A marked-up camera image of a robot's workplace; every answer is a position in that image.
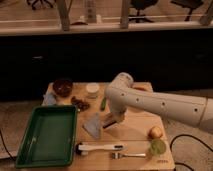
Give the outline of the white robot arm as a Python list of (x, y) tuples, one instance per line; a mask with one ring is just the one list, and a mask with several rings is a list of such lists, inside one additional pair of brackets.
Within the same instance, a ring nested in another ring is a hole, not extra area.
[(134, 89), (133, 83), (132, 76), (122, 72), (106, 86), (110, 110), (106, 122), (122, 122), (126, 109), (134, 107), (213, 134), (213, 99), (141, 91)]

